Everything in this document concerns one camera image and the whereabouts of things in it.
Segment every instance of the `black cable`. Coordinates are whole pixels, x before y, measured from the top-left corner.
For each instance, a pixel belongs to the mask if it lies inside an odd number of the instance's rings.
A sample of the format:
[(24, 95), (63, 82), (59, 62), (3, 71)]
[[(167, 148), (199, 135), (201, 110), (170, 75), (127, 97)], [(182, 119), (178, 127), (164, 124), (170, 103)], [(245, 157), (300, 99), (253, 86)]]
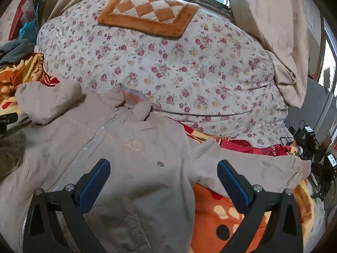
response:
[(332, 206), (332, 204), (334, 203), (335, 196), (336, 196), (336, 182), (335, 182), (335, 179), (334, 179), (334, 184), (335, 184), (334, 197), (332, 198), (332, 202), (331, 202), (331, 204), (329, 205), (329, 207), (327, 209), (325, 209), (325, 200), (323, 201), (323, 203), (324, 203), (324, 210), (328, 210)]
[(300, 123), (298, 124), (298, 129), (300, 129), (300, 125), (301, 125), (302, 122), (304, 122), (303, 127), (305, 127), (305, 120), (301, 120)]
[(281, 145), (284, 145), (281, 139), (293, 139), (295, 141), (295, 139), (293, 137), (280, 137)]
[(288, 122), (288, 124), (289, 124), (289, 128), (290, 128), (290, 122), (289, 122), (289, 121), (284, 121), (284, 126), (285, 126), (285, 122)]

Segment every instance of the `wall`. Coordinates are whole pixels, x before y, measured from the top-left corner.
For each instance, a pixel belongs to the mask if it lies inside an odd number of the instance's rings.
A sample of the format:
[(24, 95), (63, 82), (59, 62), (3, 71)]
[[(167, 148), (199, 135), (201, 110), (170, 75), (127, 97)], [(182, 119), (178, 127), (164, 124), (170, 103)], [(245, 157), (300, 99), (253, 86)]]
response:
[(315, 73), (320, 54), (321, 16), (313, 0), (303, 0), (304, 13), (307, 17), (309, 41), (309, 73)]

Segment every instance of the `floral bedsheet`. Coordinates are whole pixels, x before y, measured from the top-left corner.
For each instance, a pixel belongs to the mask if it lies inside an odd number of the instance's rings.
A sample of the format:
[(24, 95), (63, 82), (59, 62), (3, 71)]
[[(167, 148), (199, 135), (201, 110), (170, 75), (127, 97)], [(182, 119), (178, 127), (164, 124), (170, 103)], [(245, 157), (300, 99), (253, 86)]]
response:
[(171, 118), (256, 147), (288, 137), (288, 107), (256, 40), (202, 8), (179, 40), (103, 26), (97, 16), (109, 1), (82, 1), (41, 28), (35, 51), (50, 75), (99, 93), (121, 82)]

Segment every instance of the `curtain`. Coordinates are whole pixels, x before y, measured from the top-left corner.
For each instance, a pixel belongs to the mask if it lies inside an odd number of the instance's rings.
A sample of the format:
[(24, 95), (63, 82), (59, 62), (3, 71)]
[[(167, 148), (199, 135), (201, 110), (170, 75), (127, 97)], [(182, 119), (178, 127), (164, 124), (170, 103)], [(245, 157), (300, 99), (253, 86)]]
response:
[(307, 91), (308, 35), (303, 0), (230, 0), (238, 27), (264, 45), (285, 101), (300, 108)]

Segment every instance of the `orange blanket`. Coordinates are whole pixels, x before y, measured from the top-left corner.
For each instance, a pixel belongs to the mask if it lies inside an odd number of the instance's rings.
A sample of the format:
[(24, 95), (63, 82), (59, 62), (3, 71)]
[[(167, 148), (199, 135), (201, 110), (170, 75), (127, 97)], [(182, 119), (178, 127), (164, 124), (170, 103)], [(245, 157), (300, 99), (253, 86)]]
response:
[(18, 85), (25, 82), (39, 81), (44, 75), (43, 54), (32, 53), (18, 65), (9, 65), (0, 69), (0, 115), (21, 110), (14, 97)]
[(98, 22), (155, 36), (181, 37), (198, 8), (181, 0), (111, 0)]

